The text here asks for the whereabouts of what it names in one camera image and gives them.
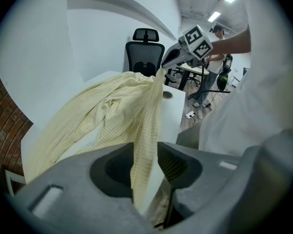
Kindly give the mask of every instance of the checkered fabric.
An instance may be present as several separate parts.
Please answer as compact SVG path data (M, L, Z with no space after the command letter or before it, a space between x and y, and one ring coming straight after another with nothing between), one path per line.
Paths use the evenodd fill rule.
M134 204L145 197L154 153L160 134L160 112L165 71L156 77L126 72L92 86L64 105L51 119L31 148L24 166L26 182L53 166L76 141L104 122L92 147L134 142L134 165L130 172Z

